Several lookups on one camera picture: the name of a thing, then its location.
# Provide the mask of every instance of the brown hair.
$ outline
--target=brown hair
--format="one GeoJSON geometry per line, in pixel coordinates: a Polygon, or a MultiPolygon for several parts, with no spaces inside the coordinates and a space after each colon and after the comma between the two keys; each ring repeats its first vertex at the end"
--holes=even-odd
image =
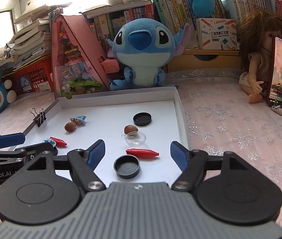
{"type": "Polygon", "coordinates": [[[253,10],[247,13],[239,25],[239,53],[244,70],[248,71],[248,54],[257,52],[262,46],[262,37],[266,31],[281,31],[282,18],[269,11],[253,10]]]}

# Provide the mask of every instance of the smartphone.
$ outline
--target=smartphone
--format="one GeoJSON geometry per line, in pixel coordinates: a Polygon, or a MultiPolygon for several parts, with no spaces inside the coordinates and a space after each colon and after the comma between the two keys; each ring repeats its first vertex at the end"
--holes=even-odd
{"type": "Polygon", "coordinates": [[[272,46],[272,64],[266,102],[270,106],[280,105],[282,108],[282,38],[273,37],[272,46]]]}

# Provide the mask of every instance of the pink tablecloth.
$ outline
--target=pink tablecloth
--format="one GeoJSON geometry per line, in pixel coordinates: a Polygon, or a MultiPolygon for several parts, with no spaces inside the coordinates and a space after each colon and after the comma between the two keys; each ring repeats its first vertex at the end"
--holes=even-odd
{"type": "MultiPolygon", "coordinates": [[[[265,102],[248,104],[239,75],[239,70],[205,69],[171,73],[167,81],[180,86],[192,149],[210,155],[234,151],[282,190],[282,117],[265,102]]],[[[36,93],[16,101],[0,114],[0,134],[22,132],[33,119],[30,109],[46,108],[53,99],[36,93]]],[[[282,209],[277,222],[282,227],[282,209]]]]}

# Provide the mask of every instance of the human hand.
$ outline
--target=human hand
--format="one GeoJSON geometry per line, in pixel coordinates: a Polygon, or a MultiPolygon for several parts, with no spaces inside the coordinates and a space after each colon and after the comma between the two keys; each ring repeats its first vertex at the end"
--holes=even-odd
{"type": "Polygon", "coordinates": [[[260,84],[264,83],[263,81],[258,81],[258,82],[253,82],[251,83],[252,86],[252,90],[253,93],[256,94],[260,94],[262,92],[262,87],[260,86],[260,84]]]}

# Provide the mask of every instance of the black cap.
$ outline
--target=black cap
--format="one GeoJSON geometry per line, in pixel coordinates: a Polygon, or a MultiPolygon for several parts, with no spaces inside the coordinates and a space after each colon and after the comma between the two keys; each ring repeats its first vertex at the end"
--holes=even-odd
{"type": "Polygon", "coordinates": [[[151,121],[152,121],[151,114],[147,112],[138,113],[133,117],[134,124],[139,127],[147,126],[148,124],[151,123],[151,121]]]}
{"type": "Polygon", "coordinates": [[[122,179],[131,179],[137,176],[140,172],[139,159],[133,155],[120,156],[114,162],[114,170],[122,179]]]}

